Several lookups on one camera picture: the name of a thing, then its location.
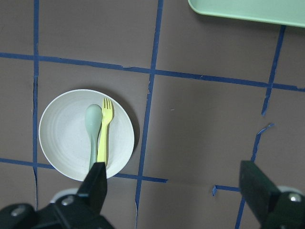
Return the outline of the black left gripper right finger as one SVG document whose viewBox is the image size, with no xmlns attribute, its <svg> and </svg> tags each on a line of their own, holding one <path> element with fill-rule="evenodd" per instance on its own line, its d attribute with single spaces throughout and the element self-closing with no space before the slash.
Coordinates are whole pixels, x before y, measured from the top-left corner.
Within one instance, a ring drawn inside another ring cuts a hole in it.
<svg viewBox="0 0 305 229">
<path fill-rule="evenodd" d="M 252 161 L 242 161 L 239 188 L 262 229 L 303 229 L 305 195 L 300 190 L 275 185 Z"/>
</svg>

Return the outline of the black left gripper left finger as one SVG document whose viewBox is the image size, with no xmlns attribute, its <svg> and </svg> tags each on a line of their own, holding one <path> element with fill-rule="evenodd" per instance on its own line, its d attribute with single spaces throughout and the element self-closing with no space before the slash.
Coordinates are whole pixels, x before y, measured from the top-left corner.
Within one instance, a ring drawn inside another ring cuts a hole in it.
<svg viewBox="0 0 305 229">
<path fill-rule="evenodd" d="M 75 194 L 66 194 L 35 211 L 27 203 L 12 204 L 0 211 L 2 229 L 110 229 L 100 214 L 107 195 L 106 166 L 94 163 Z"/>
</svg>

